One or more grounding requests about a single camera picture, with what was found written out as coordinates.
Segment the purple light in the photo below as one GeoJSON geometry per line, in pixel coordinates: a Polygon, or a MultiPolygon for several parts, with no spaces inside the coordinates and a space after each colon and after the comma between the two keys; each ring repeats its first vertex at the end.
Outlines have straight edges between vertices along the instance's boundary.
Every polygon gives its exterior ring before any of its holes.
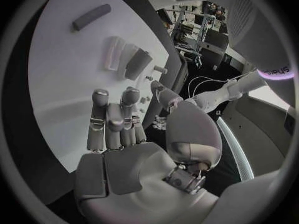
{"type": "Polygon", "coordinates": [[[294,78],[295,74],[293,72],[288,72],[287,74],[275,74],[275,75],[268,75],[265,74],[259,70],[257,70],[261,77],[267,79],[267,80],[274,80],[274,81],[280,81],[280,80],[288,80],[291,78],[294,78]]]}

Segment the robotic hand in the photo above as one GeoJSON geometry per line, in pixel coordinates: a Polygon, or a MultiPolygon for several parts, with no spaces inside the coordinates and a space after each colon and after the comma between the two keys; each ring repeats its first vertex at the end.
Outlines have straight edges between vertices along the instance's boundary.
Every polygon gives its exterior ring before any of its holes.
{"type": "Polygon", "coordinates": [[[201,222],[217,197],[202,188],[201,170],[221,156],[215,123],[197,106],[158,82],[152,91],[168,116],[167,152],[146,142],[134,108],[139,91],[128,87],[120,104],[105,90],[93,93],[87,148],[75,181],[75,199],[91,223],[163,224],[201,222]],[[107,150],[104,150],[104,139],[107,150]]]}
{"type": "Polygon", "coordinates": [[[216,91],[200,93],[186,101],[197,105],[205,113],[209,113],[225,101],[239,99],[246,92],[265,86],[265,81],[257,71],[251,72],[240,80],[229,80],[223,87],[216,91]]]}

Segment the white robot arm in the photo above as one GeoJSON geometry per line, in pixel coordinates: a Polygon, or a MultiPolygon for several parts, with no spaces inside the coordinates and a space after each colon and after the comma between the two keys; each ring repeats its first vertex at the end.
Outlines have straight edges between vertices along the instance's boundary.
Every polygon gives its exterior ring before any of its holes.
{"type": "Polygon", "coordinates": [[[200,93],[186,101],[199,106],[205,113],[209,113],[225,101],[232,101],[242,97],[244,93],[265,86],[266,82],[260,77],[257,71],[237,80],[229,80],[216,91],[200,93]]]}

